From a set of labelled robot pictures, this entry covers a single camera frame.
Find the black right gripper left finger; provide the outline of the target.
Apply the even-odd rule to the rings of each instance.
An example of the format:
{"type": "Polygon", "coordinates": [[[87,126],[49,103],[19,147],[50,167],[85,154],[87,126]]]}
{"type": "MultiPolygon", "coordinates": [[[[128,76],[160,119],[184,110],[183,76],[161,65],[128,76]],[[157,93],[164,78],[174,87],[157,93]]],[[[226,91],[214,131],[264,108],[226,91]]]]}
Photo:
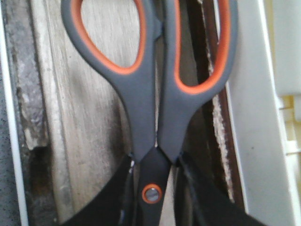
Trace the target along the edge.
{"type": "Polygon", "coordinates": [[[134,164],[126,155],[97,196],[63,226],[131,226],[134,216],[134,164]]]}

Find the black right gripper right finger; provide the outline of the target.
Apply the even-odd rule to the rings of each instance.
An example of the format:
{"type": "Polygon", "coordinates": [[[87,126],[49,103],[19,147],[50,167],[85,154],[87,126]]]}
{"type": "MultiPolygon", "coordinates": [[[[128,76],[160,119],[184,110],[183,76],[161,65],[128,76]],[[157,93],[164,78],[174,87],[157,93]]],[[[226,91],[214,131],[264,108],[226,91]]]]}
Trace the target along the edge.
{"type": "Polygon", "coordinates": [[[180,153],[174,192],[177,226],[262,226],[232,203],[200,170],[188,152],[180,153]]]}

